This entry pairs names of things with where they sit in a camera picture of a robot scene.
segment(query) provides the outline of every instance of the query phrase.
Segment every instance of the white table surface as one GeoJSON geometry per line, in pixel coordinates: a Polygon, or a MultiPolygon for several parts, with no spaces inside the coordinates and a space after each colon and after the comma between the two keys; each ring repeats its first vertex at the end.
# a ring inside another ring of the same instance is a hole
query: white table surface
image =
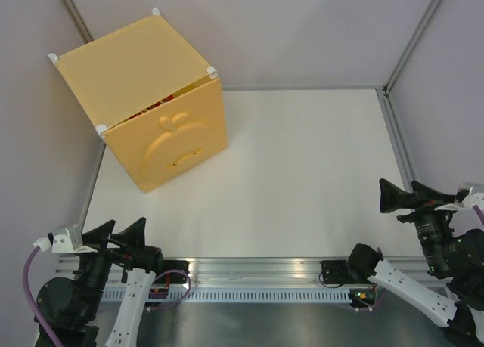
{"type": "Polygon", "coordinates": [[[397,168],[373,90],[227,91],[227,150],[143,194],[107,148],[85,231],[147,219],[168,257],[345,257],[356,243],[422,256],[379,212],[397,168]]]}

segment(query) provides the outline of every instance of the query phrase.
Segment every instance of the box lid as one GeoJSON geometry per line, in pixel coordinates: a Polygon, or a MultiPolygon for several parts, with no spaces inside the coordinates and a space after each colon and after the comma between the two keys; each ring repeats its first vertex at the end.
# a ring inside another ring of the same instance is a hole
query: box lid
{"type": "Polygon", "coordinates": [[[95,126],[113,125],[208,76],[209,64],[153,15],[57,59],[95,126]]]}

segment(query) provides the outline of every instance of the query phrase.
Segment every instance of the yellow box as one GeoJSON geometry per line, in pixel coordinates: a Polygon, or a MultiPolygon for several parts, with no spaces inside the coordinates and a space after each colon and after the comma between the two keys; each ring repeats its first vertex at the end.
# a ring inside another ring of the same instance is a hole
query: yellow box
{"type": "Polygon", "coordinates": [[[142,191],[227,147],[217,72],[161,16],[49,57],[142,191]]]}

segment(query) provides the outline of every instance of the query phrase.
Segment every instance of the black cable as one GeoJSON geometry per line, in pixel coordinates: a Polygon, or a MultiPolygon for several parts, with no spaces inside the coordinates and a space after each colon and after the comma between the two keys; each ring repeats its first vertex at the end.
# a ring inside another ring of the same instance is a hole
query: black cable
{"type": "Polygon", "coordinates": [[[323,275],[323,272],[319,273],[319,282],[321,283],[321,285],[325,288],[328,288],[328,289],[336,289],[336,288],[341,288],[343,285],[345,284],[340,284],[340,285],[337,285],[335,287],[329,287],[328,285],[326,285],[322,280],[321,280],[321,276],[323,275]]]}

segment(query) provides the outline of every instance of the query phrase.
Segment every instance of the perforated white strip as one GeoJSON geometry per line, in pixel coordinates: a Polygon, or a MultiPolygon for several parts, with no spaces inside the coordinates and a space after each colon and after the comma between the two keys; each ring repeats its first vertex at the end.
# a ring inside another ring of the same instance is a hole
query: perforated white strip
{"type": "MultiPolygon", "coordinates": [[[[170,287],[165,299],[149,298],[147,302],[174,302],[185,289],[170,287]]],[[[103,302],[121,302],[123,287],[104,290],[103,302]]],[[[349,289],[338,288],[207,288],[194,287],[184,302],[221,303],[350,303],[349,289]]]]}

